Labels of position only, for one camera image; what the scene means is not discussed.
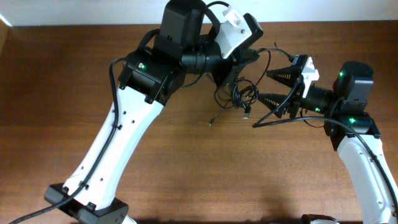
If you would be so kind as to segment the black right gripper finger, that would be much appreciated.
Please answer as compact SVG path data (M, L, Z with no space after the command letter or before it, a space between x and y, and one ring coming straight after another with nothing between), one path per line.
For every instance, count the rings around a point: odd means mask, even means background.
M303 67L291 65L266 72L267 77L287 86L293 88L299 76L301 76Z
M270 109L270 112L265 115L265 118L268 118L272 111L278 118L290 112L289 108L292 102L291 96L275 93L261 93L258 95L257 99Z

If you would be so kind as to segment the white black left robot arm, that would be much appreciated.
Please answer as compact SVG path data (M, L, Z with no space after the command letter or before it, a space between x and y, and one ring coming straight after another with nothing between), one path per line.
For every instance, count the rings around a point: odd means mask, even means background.
M75 172L52 184L45 200L79 223L132 223L116 198L137 144L188 74L211 73L217 87L231 83L255 60L252 44L263 31L250 14L228 6L220 22L203 1L170 1L161 25L123 58L113 104Z

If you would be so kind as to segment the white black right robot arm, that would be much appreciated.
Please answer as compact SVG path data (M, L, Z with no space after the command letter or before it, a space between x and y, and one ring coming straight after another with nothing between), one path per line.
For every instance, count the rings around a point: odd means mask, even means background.
M313 84L319 78L313 64L270 70L267 76L291 89L288 95L259 95L259 101L278 118L289 114L277 124L323 121L349 173L363 223L397 223L397 185L384 158L381 134L365 111L374 83L372 68L345 62L331 90Z

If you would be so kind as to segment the black object at bottom edge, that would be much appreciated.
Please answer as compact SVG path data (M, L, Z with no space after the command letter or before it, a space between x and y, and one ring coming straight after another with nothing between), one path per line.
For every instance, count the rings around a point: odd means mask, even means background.
M339 224L339 221L331 216L304 214L301 217L302 224Z

